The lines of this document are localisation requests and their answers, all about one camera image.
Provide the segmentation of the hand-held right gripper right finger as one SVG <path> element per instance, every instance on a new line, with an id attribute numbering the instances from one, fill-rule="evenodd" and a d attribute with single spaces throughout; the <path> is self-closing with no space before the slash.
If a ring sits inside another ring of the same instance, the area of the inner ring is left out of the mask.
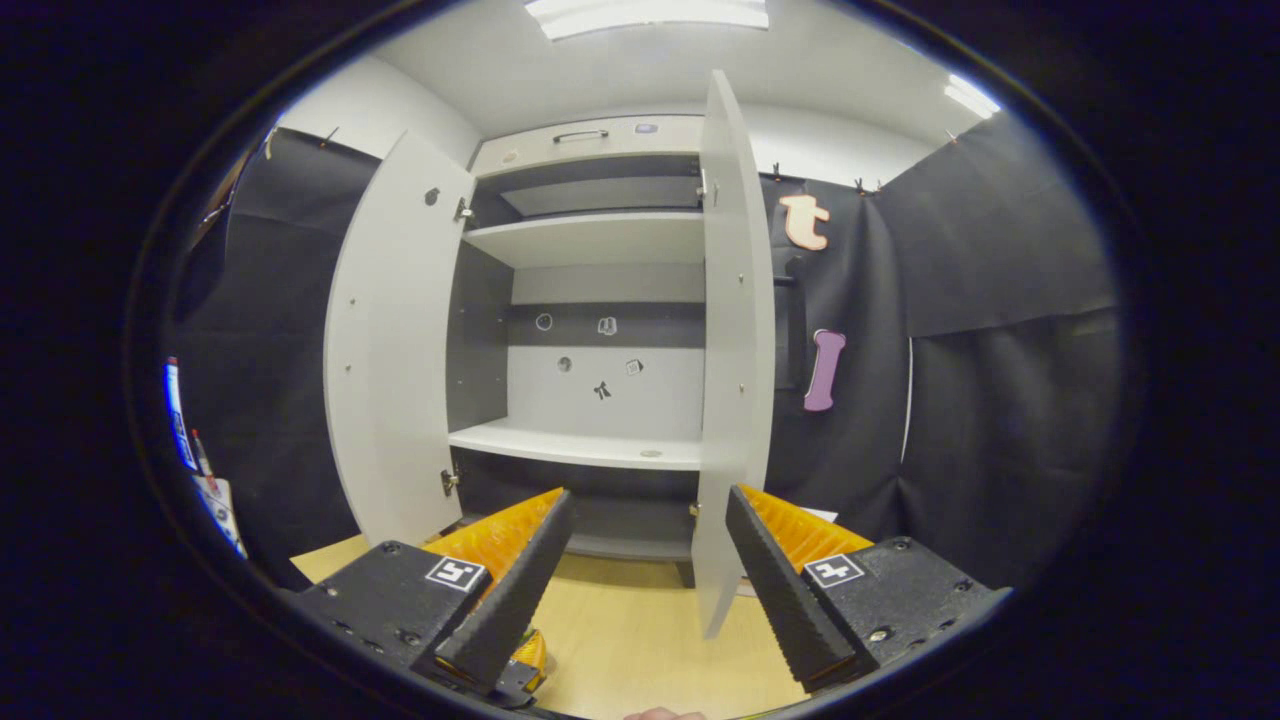
<path id="1" fill-rule="evenodd" d="M 808 694 L 879 679 L 984 623 L 1010 596 L 909 536 L 873 542 L 748 486 L 724 524 Z"/>

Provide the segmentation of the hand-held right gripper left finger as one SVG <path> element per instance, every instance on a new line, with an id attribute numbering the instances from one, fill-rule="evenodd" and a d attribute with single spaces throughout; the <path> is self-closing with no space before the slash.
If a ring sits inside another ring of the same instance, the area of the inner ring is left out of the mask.
<path id="1" fill-rule="evenodd" d="M 547 673 L 532 618 L 572 536 L 563 488 L 426 544 L 385 541 L 292 594 L 376 665 L 500 708 L 526 708 Z"/>

